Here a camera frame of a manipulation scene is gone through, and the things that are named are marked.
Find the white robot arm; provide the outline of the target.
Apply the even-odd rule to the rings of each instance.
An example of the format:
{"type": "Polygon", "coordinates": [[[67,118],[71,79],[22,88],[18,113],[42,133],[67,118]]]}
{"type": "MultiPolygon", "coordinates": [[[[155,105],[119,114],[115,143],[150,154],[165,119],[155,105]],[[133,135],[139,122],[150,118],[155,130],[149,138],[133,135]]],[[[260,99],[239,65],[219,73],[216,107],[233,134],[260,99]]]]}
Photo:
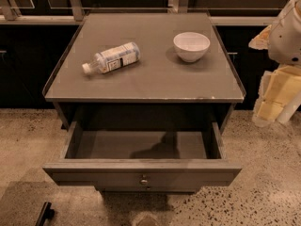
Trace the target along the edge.
{"type": "Polygon", "coordinates": [[[279,64],[261,78],[252,120],[259,127],[286,123],[301,104],[301,0],[290,0],[248,46],[279,64]]]}

